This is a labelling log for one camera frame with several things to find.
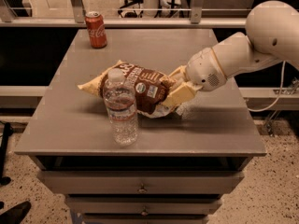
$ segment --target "floor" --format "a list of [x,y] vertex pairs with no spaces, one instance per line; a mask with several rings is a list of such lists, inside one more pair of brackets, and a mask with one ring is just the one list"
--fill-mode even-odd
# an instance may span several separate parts
[[[263,127],[263,118],[254,118],[267,155],[254,158],[245,170],[245,179],[230,194],[208,224],[298,224],[299,223],[299,136],[298,113],[292,112],[273,124],[274,137]],[[11,182],[0,187],[0,201],[5,207],[29,201],[32,208],[22,224],[71,224],[64,196],[52,194],[36,175],[38,168],[26,156],[14,154],[23,126],[30,118],[0,117],[15,127],[9,137],[4,175]]]

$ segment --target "red can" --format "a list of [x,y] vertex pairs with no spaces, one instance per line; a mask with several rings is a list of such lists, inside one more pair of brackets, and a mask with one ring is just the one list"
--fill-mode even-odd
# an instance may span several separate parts
[[105,47],[107,45],[107,37],[103,16],[97,11],[90,11],[85,15],[85,22],[92,47],[95,49]]

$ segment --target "black object on floor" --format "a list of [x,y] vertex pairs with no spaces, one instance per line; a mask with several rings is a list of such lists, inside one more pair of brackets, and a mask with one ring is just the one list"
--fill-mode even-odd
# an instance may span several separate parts
[[0,223],[20,224],[28,214],[30,208],[31,204],[28,201],[20,203],[0,215]]
[[3,171],[7,155],[8,138],[12,135],[12,133],[13,132],[10,123],[5,123],[0,146],[0,185],[7,185],[8,183],[10,183],[10,178],[8,176],[3,176]]

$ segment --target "water bottle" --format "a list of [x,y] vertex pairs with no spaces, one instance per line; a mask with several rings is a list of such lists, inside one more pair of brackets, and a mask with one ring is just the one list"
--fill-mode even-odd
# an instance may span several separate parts
[[133,85],[125,79],[122,70],[114,68],[108,71],[103,94],[114,140],[121,146],[131,145],[138,134]]

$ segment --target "white cable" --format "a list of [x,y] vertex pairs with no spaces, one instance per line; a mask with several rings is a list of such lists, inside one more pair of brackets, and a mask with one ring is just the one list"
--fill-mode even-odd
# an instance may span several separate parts
[[268,106],[266,108],[262,108],[262,109],[250,109],[249,108],[249,111],[251,111],[251,112],[262,112],[262,111],[265,111],[265,110],[271,108],[273,105],[275,105],[278,102],[278,100],[280,98],[281,91],[282,91],[282,86],[283,86],[285,65],[286,65],[286,61],[283,62],[282,67],[281,67],[281,79],[280,79],[280,87],[279,87],[279,93],[278,93],[277,99],[270,106]]

